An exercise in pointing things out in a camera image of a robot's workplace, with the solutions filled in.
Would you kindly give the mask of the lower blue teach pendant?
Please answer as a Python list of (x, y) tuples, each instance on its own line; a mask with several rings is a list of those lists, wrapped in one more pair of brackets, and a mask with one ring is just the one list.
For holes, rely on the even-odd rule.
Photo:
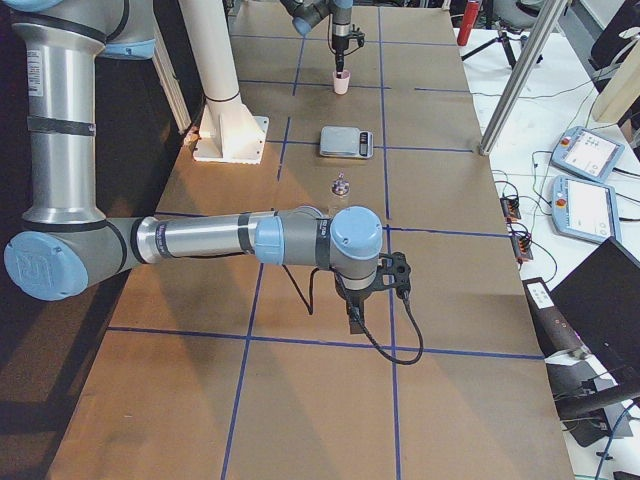
[(553, 180), (551, 215), (558, 234), (601, 244), (622, 239), (613, 187), (559, 175)]

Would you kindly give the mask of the white pillar with base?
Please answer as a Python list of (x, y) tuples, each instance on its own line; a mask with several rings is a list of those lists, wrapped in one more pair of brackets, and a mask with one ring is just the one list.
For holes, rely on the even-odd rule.
[(183, 0), (179, 5), (205, 98), (194, 158), (260, 163), (269, 119), (252, 115), (241, 98), (223, 3)]

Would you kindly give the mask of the red cylinder bottle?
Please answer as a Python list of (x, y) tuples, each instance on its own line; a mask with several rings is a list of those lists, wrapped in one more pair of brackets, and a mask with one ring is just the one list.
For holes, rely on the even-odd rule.
[(479, 13), (481, 2), (479, 0), (468, 0), (463, 13), (462, 21), (457, 35), (457, 45), (466, 46), (474, 28)]

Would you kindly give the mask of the clear glass sauce bottle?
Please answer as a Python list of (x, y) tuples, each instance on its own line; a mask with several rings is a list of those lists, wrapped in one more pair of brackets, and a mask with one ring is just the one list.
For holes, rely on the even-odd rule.
[(343, 172), (332, 181), (328, 197), (328, 215), (333, 217), (349, 206), (350, 183)]

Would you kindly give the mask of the blue teach pendant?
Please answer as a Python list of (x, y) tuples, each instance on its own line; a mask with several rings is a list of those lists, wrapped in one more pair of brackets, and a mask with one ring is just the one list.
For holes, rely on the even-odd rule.
[(551, 215), (558, 234), (601, 244), (622, 239), (613, 187), (559, 175), (553, 180)]
[(582, 126), (565, 131), (550, 163), (579, 178), (603, 183), (624, 153), (624, 145)]

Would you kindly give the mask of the black laptop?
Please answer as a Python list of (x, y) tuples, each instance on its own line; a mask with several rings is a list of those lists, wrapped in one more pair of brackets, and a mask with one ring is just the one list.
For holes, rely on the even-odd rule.
[(551, 298), (607, 369), (639, 369), (639, 261), (619, 241), (600, 244)]

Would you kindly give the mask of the upper blue teach pendant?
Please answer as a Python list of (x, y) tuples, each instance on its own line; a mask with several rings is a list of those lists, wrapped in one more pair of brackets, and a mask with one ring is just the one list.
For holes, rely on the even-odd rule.
[(579, 178), (603, 183), (624, 153), (624, 145), (582, 126), (565, 131), (550, 163)]

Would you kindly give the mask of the pink plastic cup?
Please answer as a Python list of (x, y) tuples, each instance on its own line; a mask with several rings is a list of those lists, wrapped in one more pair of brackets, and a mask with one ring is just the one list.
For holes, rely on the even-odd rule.
[(338, 95), (348, 92), (350, 84), (350, 72), (348, 70), (333, 71), (333, 91)]

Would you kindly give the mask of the aluminium frame post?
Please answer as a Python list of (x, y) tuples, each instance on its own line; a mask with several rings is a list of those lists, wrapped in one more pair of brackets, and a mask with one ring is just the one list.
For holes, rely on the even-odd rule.
[(484, 131), (478, 146), (480, 155), (488, 156), (495, 146), (539, 55), (567, 4), (567, 1), (554, 0), (547, 1), (542, 6), (524, 51), (512, 69), (496, 109)]

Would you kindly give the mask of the orange black connector board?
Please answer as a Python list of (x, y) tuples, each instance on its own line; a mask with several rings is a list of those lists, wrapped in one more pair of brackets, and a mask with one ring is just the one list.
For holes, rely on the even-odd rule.
[(507, 222), (516, 222), (521, 219), (519, 209), (520, 200), (518, 196), (502, 196), (500, 198), (500, 205)]

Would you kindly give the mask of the silver digital kitchen scale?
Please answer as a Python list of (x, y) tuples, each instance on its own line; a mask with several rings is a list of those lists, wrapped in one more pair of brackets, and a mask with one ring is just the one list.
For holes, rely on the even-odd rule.
[(373, 134), (357, 127), (324, 126), (319, 151), (324, 157), (369, 159), (373, 156)]

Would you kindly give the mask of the brown box with label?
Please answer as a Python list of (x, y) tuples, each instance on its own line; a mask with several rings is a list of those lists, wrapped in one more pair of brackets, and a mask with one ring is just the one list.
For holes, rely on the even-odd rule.
[(585, 360), (591, 351), (555, 305), (544, 280), (541, 277), (525, 279), (523, 288), (544, 356), (567, 354), (573, 359)]

